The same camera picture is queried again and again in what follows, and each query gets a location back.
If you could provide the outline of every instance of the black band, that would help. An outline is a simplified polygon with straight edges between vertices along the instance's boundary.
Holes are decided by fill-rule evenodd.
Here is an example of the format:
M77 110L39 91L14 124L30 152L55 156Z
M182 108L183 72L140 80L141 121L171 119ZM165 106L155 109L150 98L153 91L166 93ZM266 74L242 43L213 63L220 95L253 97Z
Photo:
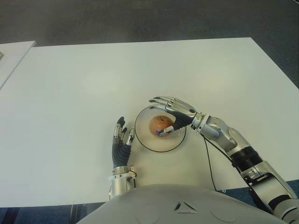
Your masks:
M251 146L245 147L239 152L232 154L230 158L232 159L233 166L240 172L263 161L259 154Z

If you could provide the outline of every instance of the plate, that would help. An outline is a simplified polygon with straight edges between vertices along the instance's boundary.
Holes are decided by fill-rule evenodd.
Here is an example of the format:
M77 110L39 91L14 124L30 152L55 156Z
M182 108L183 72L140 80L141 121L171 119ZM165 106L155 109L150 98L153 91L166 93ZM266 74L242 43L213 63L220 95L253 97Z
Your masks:
M175 121L175 117L159 109L143 109L135 121L135 133L140 143L149 150L155 152L168 152L178 147L186 136L186 127L180 128L170 134L159 137L154 136L149 129L150 120L158 115L169 117Z

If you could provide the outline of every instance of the floor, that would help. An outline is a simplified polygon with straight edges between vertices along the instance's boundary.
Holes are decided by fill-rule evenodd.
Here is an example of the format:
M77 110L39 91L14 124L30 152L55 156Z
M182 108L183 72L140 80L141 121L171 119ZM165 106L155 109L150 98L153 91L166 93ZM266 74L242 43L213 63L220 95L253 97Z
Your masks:
M299 87L294 0L1 0L0 43L37 46L252 37ZM289 182L299 195L299 181ZM248 189L225 194L252 204ZM80 206L79 219L99 204ZM2 222L7 208L0 208ZM71 205L20 208L16 224L66 224Z

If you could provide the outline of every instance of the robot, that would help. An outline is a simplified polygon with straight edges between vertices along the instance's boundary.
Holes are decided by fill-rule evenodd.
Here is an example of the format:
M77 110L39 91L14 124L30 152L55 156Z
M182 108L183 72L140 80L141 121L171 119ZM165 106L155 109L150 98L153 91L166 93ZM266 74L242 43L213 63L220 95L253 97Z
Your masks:
M137 188L134 167L127 167L135 131L131 129L123 143L127 129L122 129L125 121L121 117L113 137L110 200L80 224L299 224L296 194L237 130L177 98L155 97L150 102L156 103L151 109L166 111L176 118L158 135L191 125L205 141L216 143L247 183L260 209L195 186L153 184Z

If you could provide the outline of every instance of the robot forearm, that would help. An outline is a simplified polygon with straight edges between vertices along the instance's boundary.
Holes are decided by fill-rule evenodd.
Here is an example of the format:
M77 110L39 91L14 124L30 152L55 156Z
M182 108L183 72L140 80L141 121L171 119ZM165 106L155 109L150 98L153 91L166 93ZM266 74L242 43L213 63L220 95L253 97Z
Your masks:
M287 223L299 220L296 194L237 130L228 127L219 118L201 113L196 114L192 128L216 142L227 153L260 208Z

